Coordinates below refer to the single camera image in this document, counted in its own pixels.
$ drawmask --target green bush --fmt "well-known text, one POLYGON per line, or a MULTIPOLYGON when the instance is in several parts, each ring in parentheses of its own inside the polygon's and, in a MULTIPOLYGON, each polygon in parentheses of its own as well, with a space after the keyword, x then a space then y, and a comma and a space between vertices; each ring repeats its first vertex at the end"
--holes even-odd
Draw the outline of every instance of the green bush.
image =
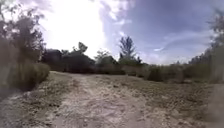
POLYGON ((47 78, 49 71, 49 67, 41 63, 17 64, 10 71, 8 84, 21 91, 30 91, 47 78))

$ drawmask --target dirt road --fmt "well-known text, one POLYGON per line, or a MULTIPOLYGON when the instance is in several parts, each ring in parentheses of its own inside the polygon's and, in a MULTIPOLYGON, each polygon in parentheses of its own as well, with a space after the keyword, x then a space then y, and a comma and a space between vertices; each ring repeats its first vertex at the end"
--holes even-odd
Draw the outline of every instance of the dirt road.
POLYGON ((16 95, 1 102, 0 127, 194 127, 186 120, 169 116, 166 110, 146 106, 144 97, 136 97, 137 92, 115 85, 112 81, 105 82, 100 75, 53 72, 51 77, 53 78, 50 82, 41 85, 36 91, 16 95))

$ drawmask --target vegetation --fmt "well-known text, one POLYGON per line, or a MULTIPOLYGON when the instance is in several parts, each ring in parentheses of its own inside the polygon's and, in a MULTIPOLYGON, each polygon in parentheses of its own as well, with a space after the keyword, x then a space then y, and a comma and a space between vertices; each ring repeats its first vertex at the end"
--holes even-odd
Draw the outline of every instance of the vegetation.
POLYGON ((21 5, 11 6, 2 1, 0 16, 0 40, 8 45, 5 52, 12 53, 14 59, 8 67, 7 84, 21 91, 29 91, 49 74, 47 65, 37 63, 44 49, 39 30, 39 19, 43 15, 37 9, 24 10, 21 5))
POLYGON ((171 65, 149 65, 142 63, 136 54, 134 42, 131 37, 122 37, 120 40, 120 57, 116 61, 108 52, 98 51, 95 60, 84 55, 87 46, 79 43, 79 49, 72 52, 59 50, 46 50, 42 61, 51 66, 53 70, 74 73, 102 73, 127 74, 143 77, 146 80, 192 83, 192 82, 222 82, 224 75, 224 15, 217 13, 212 22, 215 33, 211 46, 200 56, 192 58, 188 63, 180 62, 171 65))

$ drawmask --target white cloud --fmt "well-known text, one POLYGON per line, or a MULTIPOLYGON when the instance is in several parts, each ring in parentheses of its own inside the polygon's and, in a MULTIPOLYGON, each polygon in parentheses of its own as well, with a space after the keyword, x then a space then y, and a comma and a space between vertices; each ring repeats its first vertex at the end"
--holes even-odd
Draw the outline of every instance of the white cloud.
POLYGON ((126 12, 135 6, 134 0, 96 0, 102 2, 110 8, 109 16, 114 20, 118 20, 121 12, 126 12))
POLYGON ((119 31, 119 33, 118 33, 120 36, 125 36, 126 34, 123 32, 123 31, 119 31))
POLYGON ((159 51, 162 51, 163 49, 164 49, 164 47, 161 47, 161 48, 155 48, 154 51, 155 51, 155 52, 159 52, 159 51))
POLYGON ((47 19, 41 22, 48 48, 71 50, 80 41, 88 46, 86 54, 93 57, 106 47, 99 4, 89 0, 51 0, 51 4, 53 13, 45 12, 47 19))
POLYGON ((125 25, 125 24, 130 24, 130 23, 132 23, 131 20, 128 20, 128 19, 122 19, 122 20, 116 22, 115 24, 116 24, 116 25, 123 26, 123 25, 125 25))

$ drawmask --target tall tree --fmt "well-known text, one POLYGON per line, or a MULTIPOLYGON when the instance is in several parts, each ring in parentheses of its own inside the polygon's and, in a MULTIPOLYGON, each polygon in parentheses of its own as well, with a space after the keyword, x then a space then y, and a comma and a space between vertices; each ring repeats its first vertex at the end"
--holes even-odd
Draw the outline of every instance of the tall tree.
POLYGON ((135 47, 132 39, 128 37, 122 37, 120 40, 120 57, 126 59, 134 59, 135 58, 135 47))

